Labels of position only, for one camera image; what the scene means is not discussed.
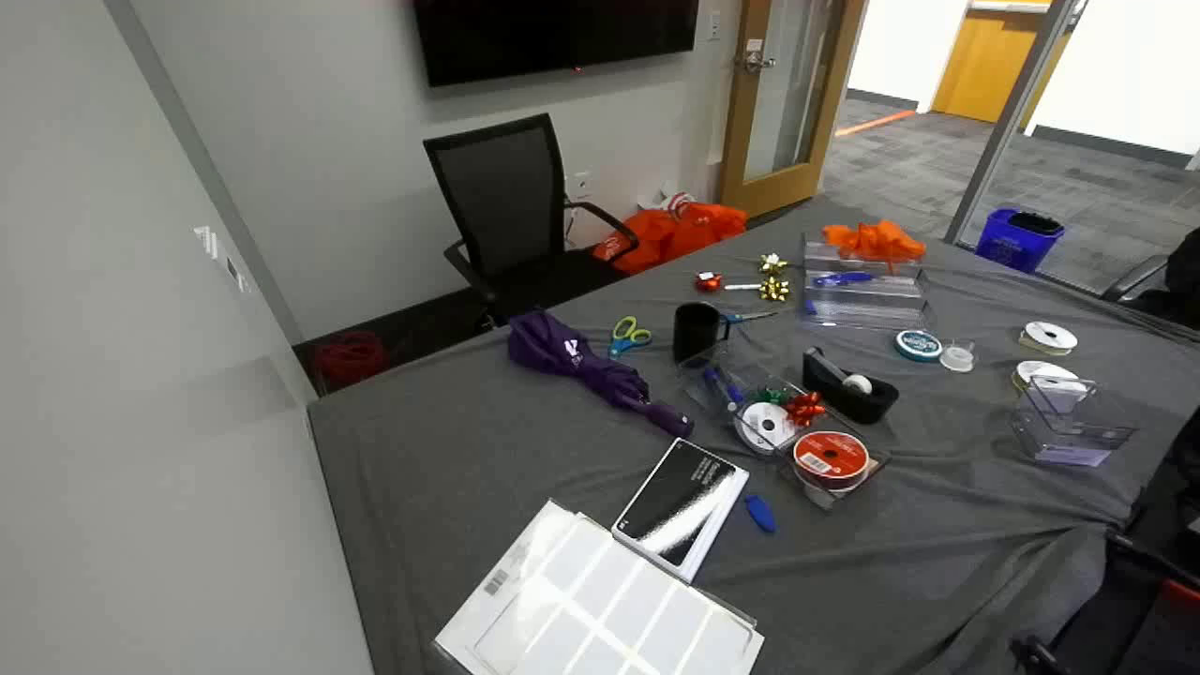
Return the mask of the black mesh office chair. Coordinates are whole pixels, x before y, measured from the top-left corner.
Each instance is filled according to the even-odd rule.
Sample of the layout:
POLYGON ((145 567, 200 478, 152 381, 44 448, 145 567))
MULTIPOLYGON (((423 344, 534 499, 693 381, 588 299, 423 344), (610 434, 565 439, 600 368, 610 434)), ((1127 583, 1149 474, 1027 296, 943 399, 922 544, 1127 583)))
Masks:
POLYGON ((469 281, 490 328, 555 307, 624 279, 638 234, 610 209, 569 198, 548 113, 423 144, 457 224, 442 258, 469 281), (565 214, 587 209, 617 234, 617 254, 565 247, 565 214))

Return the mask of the small clear tape roll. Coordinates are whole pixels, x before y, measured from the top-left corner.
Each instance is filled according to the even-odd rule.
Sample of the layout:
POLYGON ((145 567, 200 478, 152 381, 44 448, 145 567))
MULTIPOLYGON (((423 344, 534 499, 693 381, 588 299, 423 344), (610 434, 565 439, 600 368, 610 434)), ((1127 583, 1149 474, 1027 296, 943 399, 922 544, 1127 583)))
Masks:
POLYGON ((957 376, 975 373, 975 349, 970 344, 944 344, 943 368, 957 373, 957 376))

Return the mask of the purple folded umbrella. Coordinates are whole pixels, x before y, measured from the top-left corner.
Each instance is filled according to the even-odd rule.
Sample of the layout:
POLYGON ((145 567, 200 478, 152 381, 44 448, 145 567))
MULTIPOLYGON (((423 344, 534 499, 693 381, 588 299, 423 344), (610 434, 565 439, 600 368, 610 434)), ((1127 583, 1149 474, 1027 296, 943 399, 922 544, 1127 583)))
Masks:
POLYGON ((667 434, 687 439, 693 433, 693 421, 662 402, 638 368, 600 356, 579 332, 548 313, 527 313, 512 323, 505 356, 530 373, 575 381, 610 409, 644 416, 667 434))

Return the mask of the wall-mounted black television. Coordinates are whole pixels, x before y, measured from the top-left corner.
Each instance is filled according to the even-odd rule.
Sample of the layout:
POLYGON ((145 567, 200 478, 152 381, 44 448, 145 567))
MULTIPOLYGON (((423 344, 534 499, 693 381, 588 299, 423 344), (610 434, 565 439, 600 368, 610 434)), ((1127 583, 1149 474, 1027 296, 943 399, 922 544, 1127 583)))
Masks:
POLYGON ((697 0, 413 0, 430 86, 689 52, 697 0))

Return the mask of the red gift bow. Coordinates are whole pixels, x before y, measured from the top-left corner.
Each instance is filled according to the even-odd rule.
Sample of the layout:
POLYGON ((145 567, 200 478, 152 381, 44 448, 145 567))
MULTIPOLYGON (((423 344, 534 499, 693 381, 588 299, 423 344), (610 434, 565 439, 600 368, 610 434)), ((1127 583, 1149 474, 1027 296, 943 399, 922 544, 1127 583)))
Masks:
POLYGON ((714 271, 693 276, 693 291, 705 296, 722 296, 723 292, 723 279, 714 271))

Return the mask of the orange cloth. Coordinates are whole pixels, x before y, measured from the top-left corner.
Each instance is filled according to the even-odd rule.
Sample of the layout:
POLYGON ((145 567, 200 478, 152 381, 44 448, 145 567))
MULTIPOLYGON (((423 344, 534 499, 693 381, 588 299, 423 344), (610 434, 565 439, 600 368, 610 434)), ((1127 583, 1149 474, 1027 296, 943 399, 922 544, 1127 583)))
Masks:
POLYGON ((903 224, 894 219, 878 219, 865 224, 825 224, 823 231, 825 246, 849 258, 865 258, 865 262, 922 262, 927 246, 912 237, 903 224))

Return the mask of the grey tablecloth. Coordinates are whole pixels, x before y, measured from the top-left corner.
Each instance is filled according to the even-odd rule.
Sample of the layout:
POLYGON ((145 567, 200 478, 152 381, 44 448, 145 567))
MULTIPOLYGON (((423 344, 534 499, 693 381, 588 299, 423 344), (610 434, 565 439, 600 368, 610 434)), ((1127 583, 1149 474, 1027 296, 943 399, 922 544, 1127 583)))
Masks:
MULTIPOLYGON (((763 675, 1010 675, 1010 647, 1053 637, 1100 594, 1107 537, 1200 406, 1197 334, 1014 276, 927 254, 919 323, 975 349, 948 376, 884 323, 818 328, 790 304, 742 328, 748 381, 818 344, 899 391, 865 428, 883 474, 823 512, 779 464, 753 468, 779 529, 732 523, 702 586, 764 632, 763 675), (1020 328, 1080 339, 1074 368, 1123 399, 1137 434, 1100 468, 1048 468, 1014 428, 1020 328)), ((498 332, 375 376, 312 409, 375 675, 450 675, 434 634, 548 503, 617 518, 667 434, 587 386, 505 356, 498 332)))

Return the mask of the orange plastic bag on floor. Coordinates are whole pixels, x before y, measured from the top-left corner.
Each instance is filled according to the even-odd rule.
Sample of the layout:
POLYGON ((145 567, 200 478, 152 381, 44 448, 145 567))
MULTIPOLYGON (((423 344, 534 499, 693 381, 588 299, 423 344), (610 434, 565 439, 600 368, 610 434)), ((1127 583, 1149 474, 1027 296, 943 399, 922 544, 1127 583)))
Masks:
POLYGON ((643 276, 738 237, 748 231, 748 214, 723 204, 683 204, 672 209, 638 209, 625 219, 625 231, 635 239, 610 234, 594 247, 594 258, 624 276, 643 276))

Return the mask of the teal ribbon spool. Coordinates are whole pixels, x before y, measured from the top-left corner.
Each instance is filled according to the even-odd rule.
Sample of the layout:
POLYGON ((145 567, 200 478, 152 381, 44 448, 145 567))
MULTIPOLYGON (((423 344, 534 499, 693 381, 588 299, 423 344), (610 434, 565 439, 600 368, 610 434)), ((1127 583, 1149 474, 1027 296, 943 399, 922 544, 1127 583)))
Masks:
POLYGON ((939 362, 944 354, 944 341, 932 332, 898 332, 894 344, 912 362, 939 362))

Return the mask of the black tablet with white frame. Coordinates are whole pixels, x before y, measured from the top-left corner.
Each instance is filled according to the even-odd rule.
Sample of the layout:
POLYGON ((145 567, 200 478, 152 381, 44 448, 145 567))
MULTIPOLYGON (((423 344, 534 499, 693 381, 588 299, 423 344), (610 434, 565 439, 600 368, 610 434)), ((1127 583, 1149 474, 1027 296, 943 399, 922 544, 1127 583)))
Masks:
POLYGON ((693 583, 749 474, 689 439, 677 439, 625 499, 610 532, 667 573, 693 583))

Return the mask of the clear acrylic stationery holder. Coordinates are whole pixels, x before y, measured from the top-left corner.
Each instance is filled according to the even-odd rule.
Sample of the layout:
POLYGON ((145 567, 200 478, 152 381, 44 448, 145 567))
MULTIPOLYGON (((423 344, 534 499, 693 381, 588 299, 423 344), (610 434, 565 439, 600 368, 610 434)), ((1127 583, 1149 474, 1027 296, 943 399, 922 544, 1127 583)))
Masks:
POLYGON ((1018 452, 1053 468, 1102 468, 1137 433, 1128 406, 1093 381, 1037 376, 1010 414, 1018 452))

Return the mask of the large clear acrylic organizer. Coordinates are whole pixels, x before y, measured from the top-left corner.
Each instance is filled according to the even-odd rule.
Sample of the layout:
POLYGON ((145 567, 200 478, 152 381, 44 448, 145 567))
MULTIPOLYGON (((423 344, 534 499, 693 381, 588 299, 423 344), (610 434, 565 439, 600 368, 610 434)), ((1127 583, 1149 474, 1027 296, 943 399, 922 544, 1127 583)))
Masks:
POLYGON ((919 268, 884 268, 834 253, 825 239, 802 246, 798 313, 825 328, 890 321, 908 323, 927 313, 919 268))

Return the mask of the orange ribbon spool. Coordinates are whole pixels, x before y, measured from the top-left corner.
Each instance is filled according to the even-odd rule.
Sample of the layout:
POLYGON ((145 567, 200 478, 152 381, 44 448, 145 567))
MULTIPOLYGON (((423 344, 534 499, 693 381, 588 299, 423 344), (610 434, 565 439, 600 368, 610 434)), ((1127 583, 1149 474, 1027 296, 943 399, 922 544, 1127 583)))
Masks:
POLYGON ((862 481, 873 464, 873 453, 858 434, 849 433, 805 433, 790 448, 790 464, 823 484, 862 481))

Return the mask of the blue recycling bin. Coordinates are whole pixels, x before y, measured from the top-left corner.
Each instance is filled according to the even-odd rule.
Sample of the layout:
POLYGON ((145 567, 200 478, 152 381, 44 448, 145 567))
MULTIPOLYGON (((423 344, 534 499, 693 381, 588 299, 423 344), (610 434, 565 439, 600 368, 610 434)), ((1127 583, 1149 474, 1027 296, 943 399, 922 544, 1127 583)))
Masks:
POLYGON ((1062 237, 1064 224, 1053 219, 1040 219, 1027 209, 993 209, 975 253, 992 262, 1037 276, 1062 237))

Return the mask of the white ribbon spool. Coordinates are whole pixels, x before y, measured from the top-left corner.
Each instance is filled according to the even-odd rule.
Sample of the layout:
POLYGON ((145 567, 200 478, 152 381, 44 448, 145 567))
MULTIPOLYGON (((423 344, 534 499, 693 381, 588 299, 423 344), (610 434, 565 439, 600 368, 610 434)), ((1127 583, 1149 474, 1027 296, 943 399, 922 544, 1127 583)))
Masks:
POLYGON ((1048 356, 1074 356, 1080 339, 1057 323, 1048 323, 1048 321, 1032 321, 1025 332, 1020 332, 1020 341, 1037 354, 1048 354, 1048 356))
POLYGON ((1075 373, 1069 373, 1062 364, 1052 364, 1052 362, 1018 362, 1014 373, 1018 373, 1020 386, 1032 386, 1032 384, 1042 384, 1042 381, 1052 381, 1052 384, 1080 384, 1075 373))

